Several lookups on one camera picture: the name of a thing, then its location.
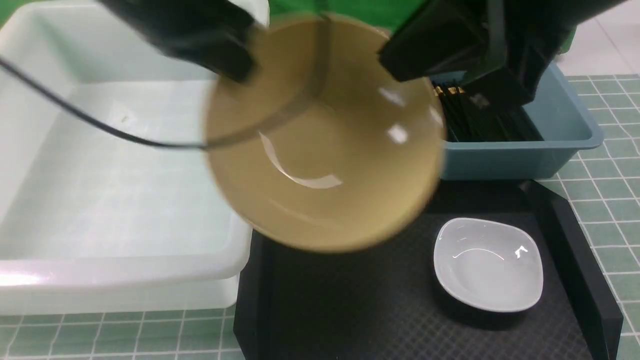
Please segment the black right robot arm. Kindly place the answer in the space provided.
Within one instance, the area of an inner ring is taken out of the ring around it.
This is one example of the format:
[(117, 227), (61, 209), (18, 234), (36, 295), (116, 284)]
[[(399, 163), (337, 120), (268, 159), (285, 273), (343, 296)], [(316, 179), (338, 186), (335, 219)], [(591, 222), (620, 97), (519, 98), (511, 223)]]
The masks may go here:
[(581, 23), (617, 0), (427, 0), (379, 51), (399, 82), (462, 72), (480, 109), (534, 100), (541, 77)]

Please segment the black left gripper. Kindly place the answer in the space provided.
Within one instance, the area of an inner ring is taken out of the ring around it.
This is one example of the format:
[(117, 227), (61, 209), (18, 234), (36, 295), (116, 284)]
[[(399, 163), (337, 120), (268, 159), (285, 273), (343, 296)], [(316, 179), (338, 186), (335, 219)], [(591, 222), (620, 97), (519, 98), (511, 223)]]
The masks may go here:
[(164, 55), (242, 83), (255, 61), (249, 50), (255, 18), (229, 0), (155, 0), (150, 42)]

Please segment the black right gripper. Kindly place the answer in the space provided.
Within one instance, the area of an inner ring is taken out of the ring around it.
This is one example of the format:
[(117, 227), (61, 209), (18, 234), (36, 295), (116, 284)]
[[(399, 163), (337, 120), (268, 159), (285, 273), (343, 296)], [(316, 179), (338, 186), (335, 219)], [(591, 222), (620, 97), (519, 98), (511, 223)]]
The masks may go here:
[(544, 44), (523, 0), (427, 0), (378, 52), (399, 82), (460, 72), (477, 106), (534, 100), (556, 44)]

